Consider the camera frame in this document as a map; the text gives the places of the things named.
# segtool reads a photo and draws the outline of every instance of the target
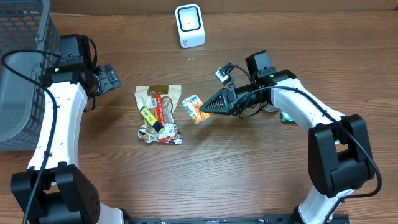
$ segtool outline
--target orange and white package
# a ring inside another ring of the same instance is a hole
[[[188,96],[187,98],[185,98],[182,101],[182,105],[188,112],[189,116],[191,116],[195,124],[199,124],[200,122],[210,117],[209,113],[200,111],[200,106],[203,105],[203,102],[196,95]]]

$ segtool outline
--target green object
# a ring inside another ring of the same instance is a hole
[[[280,111],[280,117],[282,119],[282,122],[294,123],[293,118],[291,118],[285,111]]]

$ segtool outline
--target candy wrapper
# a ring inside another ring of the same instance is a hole
[[[196,95],[188,96],[187,98],[185,98],[182,101],[182,105],[188,112],[189,116],[191,116],[195,124],[199,124],[210,117],[209,113],[200,111],[200,106],[203,105],[203,102]]]
[[[134,94],[138,109],[147,108],[164,127],[159,133],[148,123],[141,125],[138,137],[152,141],[182,144],[182,135],[174,123],[173,112],[181,96],[181,85],[137,86]]]

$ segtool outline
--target plastic basket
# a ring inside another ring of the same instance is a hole
[[[0,1],[0,56],[18,49],[60,54],[49,0]],[[55,60],[53,56],[23,52],[8,56],[6,63],[39,81]],[[44,115],[44,92],[3,66],[0,69],[0,150],[35,149]]]

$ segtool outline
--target wooden table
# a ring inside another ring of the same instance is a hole
[[[308,140],[279,114],[248,120],[214,116],[196,126],[179,103],[181,146],[145,144],[136,86],[181,84],[181,99],[204,101],[222,88],[213,72],[267,50],[328,106],[360,114],[384,185],[372,198],[348,200],[352,223],[398,222],[398,12],[205,14],[206,44],[181,49],[174,15],[55,17],[60,34],[95,40],[98,62],[112,62],[122,88],[84,115],[79,162],[101,201],[133,217],[250,217],[291,213],[308,194]],[[237,85],[248,83],[234,72]],[[0,223],[23,213],[9,187],[33,151],[0,152]],[[376,180],[358,192],[369,192]]]

